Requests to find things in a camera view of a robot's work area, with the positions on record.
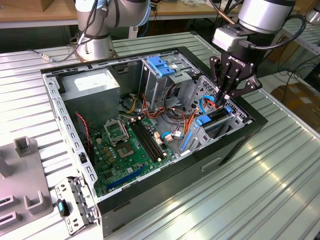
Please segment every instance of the side panel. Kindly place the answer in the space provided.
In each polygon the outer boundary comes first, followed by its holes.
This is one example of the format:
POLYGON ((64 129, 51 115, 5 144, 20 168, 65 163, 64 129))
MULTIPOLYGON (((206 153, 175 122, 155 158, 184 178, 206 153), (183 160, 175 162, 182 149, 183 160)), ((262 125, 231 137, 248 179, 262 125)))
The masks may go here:
MULTIPOLYGON (((124 225, 131 222, 132 220, 141 216, 148 210, 154 208, 155 206, 159 205, 163 201, 177 194, 184 188, 195 183, 203 176, 211 173, 214 169, 216 169, 219 166, 219 164, 222 161, 227 161, 227 156, 230 152, 236 153, 241 148, 242 144, 238 145, 238 143, 241 143, 242 140, 243 139, 237 139, 236 141, 225 146, 224 148, 221 148, 220 150, 205 157, 197 163, 178 172, 172 177, 167 178, 166 180, 155 185, 149 190, 137 195, 136 197, 133 197, 121 206, 116 207, 113 210, 110 210, 109 212, 103 214, 103 237, 107 237, 111 233, 117 231, 124 225)), ((199 155, 192 154, 188 158, 201 158, 201 151, 199 151, 198 153, 199 155)), ((187 159, 183 159, 182 161, 173 164, 171 167, 178 164, 184 164, 183 161, 185 160, 187 159)), ((145 181, 153 181, 151 178, 152 176, 146 179, 145 181)), ((102 201, 100 204, 108 205, 108 201, 109 199, 106 199, 102 201)))

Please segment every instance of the aluminum table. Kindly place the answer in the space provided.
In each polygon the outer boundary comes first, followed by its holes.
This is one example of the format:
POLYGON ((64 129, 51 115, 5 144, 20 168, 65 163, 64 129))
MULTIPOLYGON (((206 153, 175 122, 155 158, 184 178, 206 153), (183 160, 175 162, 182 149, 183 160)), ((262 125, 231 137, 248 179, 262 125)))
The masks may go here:
MULTIPOLYGON (((117 40, 113 44, 120 56, 186 46, 207 66, 209 57, 219 54, 191 33, 117 40)), ((71 49, 39 51, 58 60, 71 49)), ((28 51, 0 54, 0 144, 20 136, 36 138, 54 206, 51 214, 2 236, 1 240, 70 238, 58 212, 54 186, 77 173, 67 155, 39 70, 77 62, 73 56, 63 63, 48 63, 28 51)), ((244 98, 267 118, 261 132, 231 161, 109 239, 311 240, 317 235, 319 134, 262 89, 244 98)), ((92 225, 72 239, 99 239, 99 230, 92 225)))
MULTIPOLYGON (((299 19, 292 19, 288 21, 284 27, 277 34, 275 41, 277 42, 282 35, 290 38, 300 28, 301 21, 299 19)), ((307 23, 304 31, 294 41, 300 46, 304 47, 308 51, 315 55, 320 54, 320 25, 311 25, 307 23)))

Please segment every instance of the motherboard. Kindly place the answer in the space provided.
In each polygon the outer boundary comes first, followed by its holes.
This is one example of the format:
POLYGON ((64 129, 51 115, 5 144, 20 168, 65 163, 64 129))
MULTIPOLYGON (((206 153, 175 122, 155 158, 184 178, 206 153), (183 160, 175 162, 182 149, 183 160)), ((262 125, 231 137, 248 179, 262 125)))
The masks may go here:
POLYGON ((93 132, 94 169, 98 176, 94 189, 98 197, 114 191, 176 157, 167 145, 157 143, 157 132, 147 118, 139 122, 121 122, 93 132))

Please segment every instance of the blue latch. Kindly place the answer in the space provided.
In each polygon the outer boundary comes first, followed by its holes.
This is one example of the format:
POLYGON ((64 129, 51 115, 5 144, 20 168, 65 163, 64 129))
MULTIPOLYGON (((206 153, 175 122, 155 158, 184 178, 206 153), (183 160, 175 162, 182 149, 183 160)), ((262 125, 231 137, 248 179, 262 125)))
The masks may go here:
POLYGON ((208 115, 202 115, 202 116, 199 116, 195 122, 199 125, 199 126, 202 126, 206 123, 209 123, 211 122, 211 118, 208 117, 208 115))
POLYGON ((232 113, 232 108, 231 108, 230 106, 226 106, 226 107, 225 107, 225 110, 226 110, 229 114, 232 113))
POLYGON ((169 76, 176 73, 176 71, 172 70, 159 56, 148 57, 146 61, 160 75, 160 77, 169 76))

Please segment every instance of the yellow wire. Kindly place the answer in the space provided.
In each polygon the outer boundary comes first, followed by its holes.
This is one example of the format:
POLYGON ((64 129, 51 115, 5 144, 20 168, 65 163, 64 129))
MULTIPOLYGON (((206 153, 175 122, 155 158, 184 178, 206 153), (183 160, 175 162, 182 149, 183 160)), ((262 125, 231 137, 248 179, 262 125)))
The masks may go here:
POLYGON ((135 110, 136 102, 137 102, 137 98, 135 97, 135 98, 134 98, 134 101, 133 101, 132 108, 131 108, 129 111, 126 112, 127 114, 130 114, 130 113, 132 113, 132 112, 135 110))

